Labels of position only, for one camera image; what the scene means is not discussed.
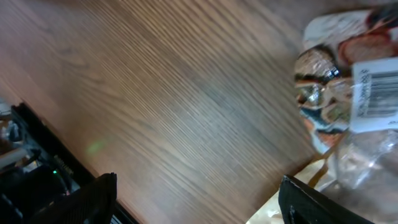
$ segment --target barcode label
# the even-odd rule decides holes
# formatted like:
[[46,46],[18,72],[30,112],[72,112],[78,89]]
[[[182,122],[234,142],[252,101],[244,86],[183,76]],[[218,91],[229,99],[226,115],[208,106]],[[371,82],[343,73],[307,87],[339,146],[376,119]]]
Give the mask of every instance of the barcode label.
[[398,58],[356,63],[350,129],[398,129]]

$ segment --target wooden table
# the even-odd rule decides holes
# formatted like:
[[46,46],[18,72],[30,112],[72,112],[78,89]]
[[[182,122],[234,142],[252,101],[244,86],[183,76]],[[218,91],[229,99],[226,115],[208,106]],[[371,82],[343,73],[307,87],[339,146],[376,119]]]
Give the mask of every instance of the wooden table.
[[117,173],[139,221],[243,223],[314,154],[294,103],[303,28],[359,2],[3,0],[0,94]]

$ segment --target white sticker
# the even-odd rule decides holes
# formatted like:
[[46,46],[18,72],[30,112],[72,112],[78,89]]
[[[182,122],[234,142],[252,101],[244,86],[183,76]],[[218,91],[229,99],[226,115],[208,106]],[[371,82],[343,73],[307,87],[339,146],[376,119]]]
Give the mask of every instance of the white sticker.
[[398,129],[398,57],[353,65],[350,130]]

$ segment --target wooden surface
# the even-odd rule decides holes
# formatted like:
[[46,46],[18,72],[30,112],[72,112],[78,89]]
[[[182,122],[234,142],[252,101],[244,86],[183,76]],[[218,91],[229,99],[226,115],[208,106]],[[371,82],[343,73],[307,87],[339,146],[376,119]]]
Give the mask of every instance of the wooden surface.
[[313,156],[292,88],[302,29],[362,2],[3,0],[0,94],[117,173],[141,222],[243,223]]

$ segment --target barcode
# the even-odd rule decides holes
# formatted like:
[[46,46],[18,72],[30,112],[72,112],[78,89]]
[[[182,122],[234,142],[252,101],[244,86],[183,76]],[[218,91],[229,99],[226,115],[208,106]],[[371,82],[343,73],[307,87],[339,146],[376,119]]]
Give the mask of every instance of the barcode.
[[398,112],[398,71],[369,73],[370,96],[366,117],[385,118]]

